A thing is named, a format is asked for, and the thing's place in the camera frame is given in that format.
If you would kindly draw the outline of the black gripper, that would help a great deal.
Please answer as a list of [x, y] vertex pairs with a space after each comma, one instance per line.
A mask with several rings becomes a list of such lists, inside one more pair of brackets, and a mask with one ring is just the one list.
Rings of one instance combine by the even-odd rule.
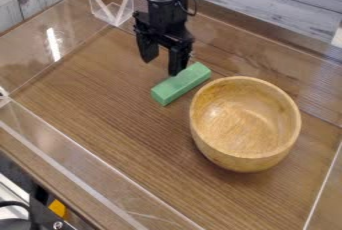
[[139, 53], [146, 63], [159, 56], [159, 46], [169, 50], [169, 75], [177, 76], [187, 67], [193, 50], [194, 36], [185, 22], [154, 25], [147, 12], [134, 12], [134, 31]]

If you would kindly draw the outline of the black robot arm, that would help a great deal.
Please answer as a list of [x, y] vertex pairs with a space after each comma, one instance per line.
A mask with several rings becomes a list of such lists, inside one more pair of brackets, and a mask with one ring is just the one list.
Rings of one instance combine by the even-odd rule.
[[189, 0], [146, 0], [146, 12], [135, 11], [134, 31], [141, 57], [146, 63], [159, 56], [159, 47], [169, 50], [169, 75], [177, 76], [187, 67], [194, 36], [187, 30]]

